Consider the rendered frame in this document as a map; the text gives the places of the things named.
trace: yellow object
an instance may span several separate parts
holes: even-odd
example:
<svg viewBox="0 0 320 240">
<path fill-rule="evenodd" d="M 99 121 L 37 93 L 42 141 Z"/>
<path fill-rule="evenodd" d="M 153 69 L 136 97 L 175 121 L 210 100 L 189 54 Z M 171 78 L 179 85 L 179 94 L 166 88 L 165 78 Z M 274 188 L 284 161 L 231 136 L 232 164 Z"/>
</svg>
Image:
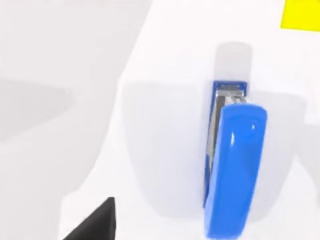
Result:
<svg viewBox="0 0 320 240">
<path fill-rule="evenodd" d="M 281 27 L 320 32 L 320 0 L 286 0 Z"/>
</svg>

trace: blue stapler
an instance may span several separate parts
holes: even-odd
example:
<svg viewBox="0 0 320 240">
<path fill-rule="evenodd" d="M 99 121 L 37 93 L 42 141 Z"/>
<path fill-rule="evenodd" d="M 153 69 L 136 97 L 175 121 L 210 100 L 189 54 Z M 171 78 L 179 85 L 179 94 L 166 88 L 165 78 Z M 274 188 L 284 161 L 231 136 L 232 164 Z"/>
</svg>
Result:
<svg viewBox="0 0 320 240">
<path fill-rule="evenodd" d="M 247 83 L 215 81 L 204 173 L 204 228 L 209 239 L 236 239 L 252 202 L 267 123 L 247 103 Z"/>
</svg>

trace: black object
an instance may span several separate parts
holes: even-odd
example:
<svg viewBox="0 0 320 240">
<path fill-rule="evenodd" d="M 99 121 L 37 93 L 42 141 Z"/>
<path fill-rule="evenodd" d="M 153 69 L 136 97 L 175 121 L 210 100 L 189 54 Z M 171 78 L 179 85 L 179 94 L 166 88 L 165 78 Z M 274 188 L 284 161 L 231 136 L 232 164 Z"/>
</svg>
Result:
<svg viewBox="0 0 320 240">
<path fill-rule="evenodd" d="M 116 236 L 115 198 L 108 198 L 63 240 L 114 240 Z"/>
</svg>

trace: yellow sticky note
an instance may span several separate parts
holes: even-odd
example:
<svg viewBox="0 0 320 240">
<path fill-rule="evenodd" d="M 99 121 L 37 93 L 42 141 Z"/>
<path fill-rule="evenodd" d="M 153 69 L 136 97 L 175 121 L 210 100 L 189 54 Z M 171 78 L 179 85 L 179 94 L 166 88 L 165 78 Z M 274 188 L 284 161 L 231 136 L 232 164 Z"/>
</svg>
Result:
<svg viewBox="0 0 320 240">
<path fill-rule="evenodd" d="M 286 0 L 281 27 L 320 32 L 320 0 Z"/>
</svg>

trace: blue stapler handle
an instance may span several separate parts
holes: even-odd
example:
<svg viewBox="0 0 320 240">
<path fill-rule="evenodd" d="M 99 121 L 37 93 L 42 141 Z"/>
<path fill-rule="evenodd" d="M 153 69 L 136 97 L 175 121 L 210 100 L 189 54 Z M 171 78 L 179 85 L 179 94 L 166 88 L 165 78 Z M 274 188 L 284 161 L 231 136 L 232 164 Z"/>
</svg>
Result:
<svg viewBox="0 0 320 240">
<path fill-rule="evenodd" d="M 204 205 L 208 238 L 241 235 L 256 185 L 267 112 L 254 104 L 230 104 L 221 109 L 211 174 Z"/>
</svg>

